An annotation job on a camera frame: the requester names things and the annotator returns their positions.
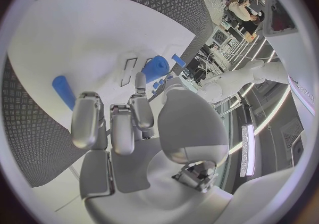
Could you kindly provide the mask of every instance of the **beige shirt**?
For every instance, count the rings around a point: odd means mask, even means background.
[[[240,6],[238,2],[232,2],[228,9],[232,11],[242,21],[249,21],[250,14],[244,6]]]

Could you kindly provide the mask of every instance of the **white table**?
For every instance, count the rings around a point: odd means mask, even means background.
[[[162,55],[172,68],[173,54],[180,56],[194,36],[167,16],[129,0],[37,0],[8,54],[33,100],[70,129],[72,111],[53,89],[55,77],[66,76],[75,96],[99,93],[108,122],[110,104],[127,102],[146,60]],[[131,82],[121,87],[125,63],[135,57]]]

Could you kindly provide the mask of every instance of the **desk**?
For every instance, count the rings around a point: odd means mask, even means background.
[[[112,103],[126,103],[147,59],[162,55],[172,68],[194,34],[167,16],[129,0],[38,0],[26,13],[8,54],[21,84],[54,120],[70,129],[72,111],[51,86],[66,76],[75,96],[100,94],[108,123]],[[137,58],[121,87],[127,59]]]

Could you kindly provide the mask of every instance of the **diamond plate metal surface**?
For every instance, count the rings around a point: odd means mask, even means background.
[[[213,32],[203,0],[131,1],[167,15],[196,35],[182,55],[186,63],[194,58]],[[176,65],[172,70],[179,74],[182,69]],[[19,167],[32,187],[53,180],[85,153],[75,148],[69,132],[32,100],[9,61],[5,67],[2,90],[7,138]]]

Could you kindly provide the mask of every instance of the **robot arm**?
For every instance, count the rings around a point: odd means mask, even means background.
[[[198,95],[211,103],[217,103],[236,94],[247,83],[263,83],[265,80],[287,84],[287,73],[281,62],[264,63],[249,61],[243,68],[225,72],[218,77],[204,80]]]

